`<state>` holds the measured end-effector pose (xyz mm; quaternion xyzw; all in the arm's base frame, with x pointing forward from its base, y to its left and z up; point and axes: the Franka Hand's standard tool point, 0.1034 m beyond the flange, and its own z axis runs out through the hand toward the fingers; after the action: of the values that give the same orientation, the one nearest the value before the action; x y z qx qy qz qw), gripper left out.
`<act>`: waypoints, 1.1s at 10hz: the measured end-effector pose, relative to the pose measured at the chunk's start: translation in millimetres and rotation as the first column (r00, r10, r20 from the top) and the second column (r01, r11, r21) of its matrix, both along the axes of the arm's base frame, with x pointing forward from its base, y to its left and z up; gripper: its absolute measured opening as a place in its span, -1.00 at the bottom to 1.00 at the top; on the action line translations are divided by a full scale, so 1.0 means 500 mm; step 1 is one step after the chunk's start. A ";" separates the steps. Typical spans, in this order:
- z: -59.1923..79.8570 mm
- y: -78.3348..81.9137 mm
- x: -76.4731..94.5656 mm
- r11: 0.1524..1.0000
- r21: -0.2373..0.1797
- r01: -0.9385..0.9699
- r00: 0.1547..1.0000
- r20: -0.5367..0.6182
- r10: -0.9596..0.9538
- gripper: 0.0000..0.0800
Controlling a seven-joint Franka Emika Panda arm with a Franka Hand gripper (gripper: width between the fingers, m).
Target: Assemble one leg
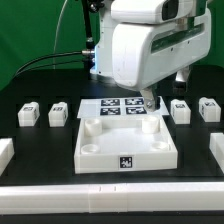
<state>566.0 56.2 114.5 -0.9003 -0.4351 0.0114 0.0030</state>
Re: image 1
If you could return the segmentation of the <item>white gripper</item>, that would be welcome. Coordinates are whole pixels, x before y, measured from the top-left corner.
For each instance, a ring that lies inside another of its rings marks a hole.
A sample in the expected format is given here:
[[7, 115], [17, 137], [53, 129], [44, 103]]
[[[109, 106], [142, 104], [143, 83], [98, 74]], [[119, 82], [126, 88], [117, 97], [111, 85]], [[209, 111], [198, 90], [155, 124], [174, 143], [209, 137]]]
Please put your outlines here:
[[195, 18], [193, 29], [182, 32], [174, 29], [174, 22], [160, 25], [123, 23], [114, 29], [113, 78], [120, 87], [141, 90], [148, 111], [154, 111], [156, 106], [153, 90], [146, 87], [208, 54], [211, 46], [210, 10]]

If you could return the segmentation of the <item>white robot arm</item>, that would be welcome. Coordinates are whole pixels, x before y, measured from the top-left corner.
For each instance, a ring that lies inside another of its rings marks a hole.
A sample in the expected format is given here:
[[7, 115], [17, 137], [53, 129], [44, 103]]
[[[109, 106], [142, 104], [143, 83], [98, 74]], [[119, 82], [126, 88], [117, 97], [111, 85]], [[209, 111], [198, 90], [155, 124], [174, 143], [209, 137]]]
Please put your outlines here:
[[208, 0], [97, 0], [100, 40], [91, 77], [138, 91], [157, 109], [155, 84], [174, 74], [185, 83], [211, 46]]

